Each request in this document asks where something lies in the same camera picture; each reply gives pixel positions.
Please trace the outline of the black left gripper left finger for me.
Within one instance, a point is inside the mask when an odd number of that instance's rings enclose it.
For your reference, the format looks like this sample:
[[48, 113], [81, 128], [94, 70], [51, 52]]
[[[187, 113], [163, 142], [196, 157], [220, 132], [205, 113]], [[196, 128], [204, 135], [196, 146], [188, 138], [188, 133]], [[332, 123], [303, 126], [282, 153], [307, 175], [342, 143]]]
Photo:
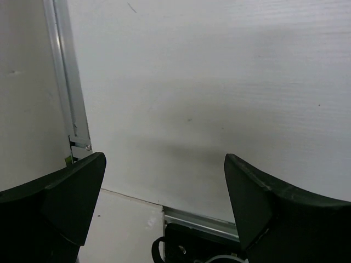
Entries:
[[106, 169], [102, 152], [1, 192], [1, 262], [76, 262]]

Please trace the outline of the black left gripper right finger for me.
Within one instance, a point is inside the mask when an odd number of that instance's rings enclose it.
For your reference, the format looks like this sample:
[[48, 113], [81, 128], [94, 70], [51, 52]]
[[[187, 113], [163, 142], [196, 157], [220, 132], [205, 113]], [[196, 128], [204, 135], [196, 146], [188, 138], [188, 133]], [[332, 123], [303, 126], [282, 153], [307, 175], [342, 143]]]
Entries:
[[234, 154], [224, 173], [249, 262], [350, 262], [350, 203], [269, 175]]

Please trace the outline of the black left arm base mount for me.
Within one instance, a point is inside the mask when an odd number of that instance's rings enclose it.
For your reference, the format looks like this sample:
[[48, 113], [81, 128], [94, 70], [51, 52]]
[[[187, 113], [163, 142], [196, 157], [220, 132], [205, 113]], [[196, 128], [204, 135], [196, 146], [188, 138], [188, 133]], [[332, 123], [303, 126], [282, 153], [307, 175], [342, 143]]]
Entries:
[[248, 262], [236, 240], [170, 223], [151, 246], [153, 262]]

